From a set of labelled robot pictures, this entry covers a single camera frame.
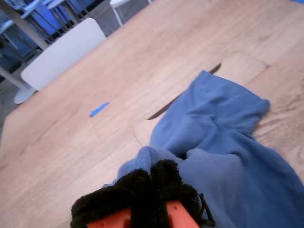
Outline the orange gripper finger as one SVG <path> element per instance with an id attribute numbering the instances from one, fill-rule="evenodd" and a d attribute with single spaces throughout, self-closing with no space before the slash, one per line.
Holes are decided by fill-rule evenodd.
<path id="1" fill-rule="evenodd" d="M 159 199 L 148 172 L 138 169 L 121 177 L 116 184 L 79 198 L 71 208 L 72 228 L 85 228 L 123 209 L 131 210 L 131 228 L 167 227 L 165 202 Z"/>
<path id="2" fill-rule="evenodd" d="M 198 193 L 191 185 L 183 183 L 177 163 L 173 160 L 158 161 L 151 167 L 150 174 L 160 200 L 179 201 L 197 225 L 202 226 Z"/>

